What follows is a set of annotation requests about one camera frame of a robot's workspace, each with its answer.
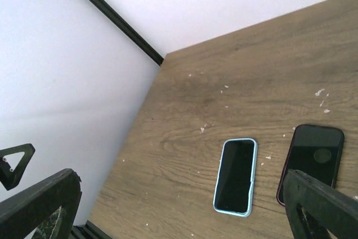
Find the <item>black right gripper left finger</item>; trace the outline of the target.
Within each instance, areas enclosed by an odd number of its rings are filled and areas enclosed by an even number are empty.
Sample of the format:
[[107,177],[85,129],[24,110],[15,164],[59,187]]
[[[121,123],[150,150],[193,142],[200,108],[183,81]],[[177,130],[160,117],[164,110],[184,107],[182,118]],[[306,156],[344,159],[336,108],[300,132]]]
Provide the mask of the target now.
[[81,179],[63,169],[1,202],[1,238],[69,238]]

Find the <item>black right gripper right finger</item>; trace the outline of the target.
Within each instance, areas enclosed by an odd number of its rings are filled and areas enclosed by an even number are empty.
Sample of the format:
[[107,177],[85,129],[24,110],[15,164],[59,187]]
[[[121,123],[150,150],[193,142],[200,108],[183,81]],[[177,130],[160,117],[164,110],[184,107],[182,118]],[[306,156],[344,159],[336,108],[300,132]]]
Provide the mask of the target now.
[[304,172],[288,170],[284,201],[294,238],[357,238],[357,200]]

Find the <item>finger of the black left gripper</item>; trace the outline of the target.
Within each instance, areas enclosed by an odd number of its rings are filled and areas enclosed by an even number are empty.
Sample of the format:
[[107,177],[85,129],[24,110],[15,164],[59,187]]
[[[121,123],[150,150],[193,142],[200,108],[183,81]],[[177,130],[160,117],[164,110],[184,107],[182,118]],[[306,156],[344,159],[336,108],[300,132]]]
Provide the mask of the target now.
[[[11,166],[8,157],[18,153],[21,155],[20,160],[17,165]],[[6,190],[14,189],[20,183],[34,153],[35,148],[31,143],[1,150],[1,184]]]

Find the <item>magenta phone black screen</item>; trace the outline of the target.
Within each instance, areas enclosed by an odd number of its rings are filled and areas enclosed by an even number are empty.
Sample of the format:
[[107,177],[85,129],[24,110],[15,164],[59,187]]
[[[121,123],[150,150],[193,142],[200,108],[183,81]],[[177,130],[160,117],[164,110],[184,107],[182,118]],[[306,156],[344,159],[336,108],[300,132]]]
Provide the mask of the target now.
[[300,170],[335,188],[345,135],[339,128],[301,124],[294,130],[277,188],[277,202],[284,206],[283,184],[289,169]]

